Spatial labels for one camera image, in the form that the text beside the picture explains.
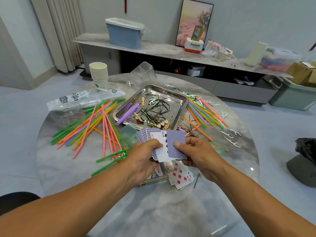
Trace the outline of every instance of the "marble table top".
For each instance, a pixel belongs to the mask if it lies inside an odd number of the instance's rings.
[[[214,110],[228,113],[225,122],[241,136],[234,135],[232,131],[226,132],[234,136],[233,142],[237,142],[241,148],[229,143],[215,127],[203,130],[229,150],[224,159],[258,182],[259,159],[254,141],[231,108],[192,83],[165,75],[157,75],[157,79],[158,85],[162,87],[169,84],[182,91],[201,95],[214,104],[220,104]],[[126,84],[128,80],[129,74],[110,76],[109,87],[122,89],[128,99],[135,93]],[[37,140],[36,162],[46,195],[85,181],[92,172],[107,164],[107,161],[95,163],[102,155],[103,141],[97,132],[91,133],[75,160],[71,158],[74,154],[71,147],[56,150],[56,146],[50,145],[52,135],[56,132],[53,122],[47,117]],[[106,149],[106,154],[109,154],[109,148]],[[190,170],[195,177],[198,176],[198,169],[190,167]],[[190,184],[179,191],[166,180],[135,187],[93,227],[88,236],[221,236],[238,223],[240,215],[215,183],[200,176],[195,189],[193,186],[194,184]]]
[[[160,56],[170,59],[183,60],[188,62],[194,62],[205,65],[226,67],[236,70],[242,71],[250,71],[255,73],[267,74],[267,75],[277,75],[287,78],[293,78],[291,75],[286,74],[281,71],[270,71],[259,65],[254,67],[249,67],[245,65],[245,59],[240,58],[237,60],[225,60],[224,62],[219,61],[216,58],[209,57],[206,55],[192,53],[184,51],[183,47],[178,47],[170,44],[162,44],[156,43],[148,40],[142,40],[142,47],[140,49],[130,49],[123,46],[117,46],[110,43],[109,34],[108,33],[84,33],[73,40],[74,42],[92,45],[92,46],[100,46],[106,47],[121,51],[129,51],[140,54],[154,55]]]

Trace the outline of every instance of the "blue plastic bin with white lid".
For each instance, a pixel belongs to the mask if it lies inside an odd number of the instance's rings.
[[[142,36],[145,25],[120,18],[105,19],[109,30],[110,43],[131,49],[142,47]]]

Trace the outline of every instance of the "stack of paper cups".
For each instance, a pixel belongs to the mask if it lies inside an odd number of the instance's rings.
[[[96,87],[107,89],[109,75],[107,72],[107,64],[102,62],[93,62],[89,65],[91,77]]]

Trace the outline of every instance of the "white tile floor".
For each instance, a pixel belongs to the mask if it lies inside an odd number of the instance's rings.
[[[30,191],[40,197],[35,154],[37,135],[48,114],[46,102],[82,86],[82,70],[57,74],[32,91],[0,87],[0,196]],[[259,154],[259,183],[293,211],[316,224],[316,189],[290,175],[285,163],[296,155],[295,140],[316,137],[316,106],[308,111],[227,103],[249,129]],[[240,222],[225,236],[253,236]]]

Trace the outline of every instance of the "stainless steel tray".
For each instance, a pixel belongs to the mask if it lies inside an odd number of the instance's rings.
[[[145,87],[142,87],[139,91],[137,91],[131,98],[129,98],[124,104],[123,106],[117,111],[113,113],[113,117],[116,121],[118,121],[120,119],[120,117],[122,117],[132,106],[136,105],[136,104],[140,104],[142,101],[142,97],[145,98],[145,105],[142,106],[140,105],[139,108],[135,111],[135,112],[139,112],[141,110],[141,108],[144,109],[150,109],[151,107],[153,107],[153,105],[149,105],[149,101],[148,99],[152,99],[155,98],[155,96],[152,95],[156,95],[158,96],[160,99],[164,99],[165,102],[167,102],[169,104],[170,107],[168,107],[169,112],[165,113],[163,116],[170,120],[172,115],[172,120],[170,123],[168,123],[171,126],[172,130],[175,130],[178,126],[178,123],[180,121],[180,117],[181,114],[183,112],[183,110],[186,108],[186,105],[188,104],[188,97],[185,95],[181,95],[178,93],[175,93],[173,91],[170,90],[166,90],[164,88],[155,86],[155,85],[146,85]],[[139,115],[141,118],[147,120],[146,117],[144,117],[144,115]],[[132,127],[141,130],[142,128],[148,128],[149,126],[147,125],[147,122],[144,121],[144,124],[138,124],[136,122],[136,120],[133,120],[131,118],[127,118],[124,120],[123,124],[125,125],[131,125]]]

